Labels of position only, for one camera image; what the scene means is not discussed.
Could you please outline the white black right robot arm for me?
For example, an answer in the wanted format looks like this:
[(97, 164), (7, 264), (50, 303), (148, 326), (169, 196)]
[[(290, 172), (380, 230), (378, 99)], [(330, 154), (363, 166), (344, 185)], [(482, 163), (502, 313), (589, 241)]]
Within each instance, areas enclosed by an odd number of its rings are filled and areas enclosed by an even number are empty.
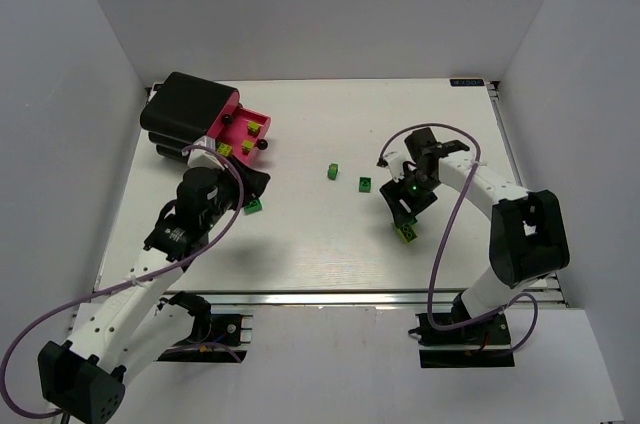
[(492, 171), (482, 161), (479, 142), (459, 130), (454, 140), (442, 142), (436, 124), (418, 124), (399, 131), (405, 153), (382, 148), (378, 166), (391, 178), (380, 193), (397, 228), (412, 224), (434, 204), (436, 190), (446, 186), (458, 197), (436, 250), (427, 295), (435, 291), (441, 260), (462, 205), (471, 203), (489, 221), (489, 266), (455, 300), (451, 320), (439, 324), (427, 319), (438, 332), (478, 326), (521, 299), (529, 286), (566, 268), (570, 252), (557, 196), (549, 190), (532, 191)]

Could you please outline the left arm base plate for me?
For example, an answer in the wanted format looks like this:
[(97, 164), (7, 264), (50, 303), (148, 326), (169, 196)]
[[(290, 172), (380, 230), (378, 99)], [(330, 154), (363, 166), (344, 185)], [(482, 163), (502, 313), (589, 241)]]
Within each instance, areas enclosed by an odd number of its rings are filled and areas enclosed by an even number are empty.
[(201, 297), (179, 293), (161, 298), (156, 313), (180, 305), (193, 319), (191, 333), (164, 351), (158, 362), (240, 364), (252, 340), (253, 316), (221, 310)]

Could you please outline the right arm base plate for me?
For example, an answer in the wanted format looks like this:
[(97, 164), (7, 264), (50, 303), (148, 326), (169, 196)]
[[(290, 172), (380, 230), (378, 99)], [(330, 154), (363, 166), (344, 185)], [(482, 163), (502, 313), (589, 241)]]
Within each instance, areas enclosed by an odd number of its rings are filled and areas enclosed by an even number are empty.
[(418, 325), (408, 335), (418, 341), (423, 369), (512, 368), (515, 366), (506, 317), (451, 331), (438, 331), (427, 314), (417, 314)]

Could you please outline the lime studded lego brick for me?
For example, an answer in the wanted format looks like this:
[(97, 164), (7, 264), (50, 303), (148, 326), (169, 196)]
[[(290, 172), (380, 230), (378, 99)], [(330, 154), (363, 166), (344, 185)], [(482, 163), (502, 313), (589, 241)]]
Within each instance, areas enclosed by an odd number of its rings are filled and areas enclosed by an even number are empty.
[(228, 157), (233, 154), (233, 148), (225, 143), (219, 143), (216, 152), (224, 157)]

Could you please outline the black pink drawer organizer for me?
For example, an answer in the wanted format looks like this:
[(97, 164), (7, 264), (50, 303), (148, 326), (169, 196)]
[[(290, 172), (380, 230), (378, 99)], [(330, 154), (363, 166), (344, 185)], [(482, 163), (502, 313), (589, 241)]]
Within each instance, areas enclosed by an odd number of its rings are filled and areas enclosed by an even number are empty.
[[(249, 121), (262, 126), (257, 136), (247, 132)], [(235, 87), (174, 71), (149, 89), (139, 123), (165, 158), (185, 162), (182, 149), (201, 136), (210, 136), (216, 148), (219, 143), (230, 145), (232, 156), (250, 166), (269, 146), (271, 118), (245, 107)], [(253, 143), (248, 154), (241, 150), (244, 140)]]

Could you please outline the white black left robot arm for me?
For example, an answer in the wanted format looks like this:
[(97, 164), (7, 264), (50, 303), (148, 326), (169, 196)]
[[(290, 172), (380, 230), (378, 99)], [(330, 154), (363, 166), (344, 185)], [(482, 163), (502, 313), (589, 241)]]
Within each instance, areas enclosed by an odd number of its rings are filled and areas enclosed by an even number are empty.
[(209, 233), (228, 211), (265, 191), (270, 176), (237, 160), (187, 170), (161, 210), (120, 287), (64, 343), (38, 355), (44, 398), (82, 423), (106, 423), (126, 386), (175, 344), (197, 347), (211, 334), (211, 306), (196, 294), (165, 292), (209, 248)]

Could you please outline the lime hollow lego brick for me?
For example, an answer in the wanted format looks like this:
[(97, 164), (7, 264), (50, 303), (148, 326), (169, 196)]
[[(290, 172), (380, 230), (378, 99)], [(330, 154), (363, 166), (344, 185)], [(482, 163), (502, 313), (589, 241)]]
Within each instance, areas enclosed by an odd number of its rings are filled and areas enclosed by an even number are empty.
[(248, 140), (244, 140), (241, 145), (241, 150), (244, 154), (248, 154), (253, 149), (253, 143)]

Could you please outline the lime 2x2 lego brick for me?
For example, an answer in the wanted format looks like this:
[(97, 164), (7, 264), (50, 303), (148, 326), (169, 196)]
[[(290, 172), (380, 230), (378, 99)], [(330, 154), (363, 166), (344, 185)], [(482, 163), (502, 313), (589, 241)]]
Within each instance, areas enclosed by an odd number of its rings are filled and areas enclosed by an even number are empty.
[(257, 136), (261, 132), (262, 126), (254, 121), (247, 123), (247, 132), (252, 136)]

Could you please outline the lime long lego brick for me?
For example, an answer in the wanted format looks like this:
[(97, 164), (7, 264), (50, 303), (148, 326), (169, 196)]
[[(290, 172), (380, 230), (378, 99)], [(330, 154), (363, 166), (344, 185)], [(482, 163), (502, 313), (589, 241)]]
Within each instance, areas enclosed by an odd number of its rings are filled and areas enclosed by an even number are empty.
[(410, 224), (396, 226), (391, 224), (392, 229), (405, 244), (409, 244), (417, 238), (417, 234)]

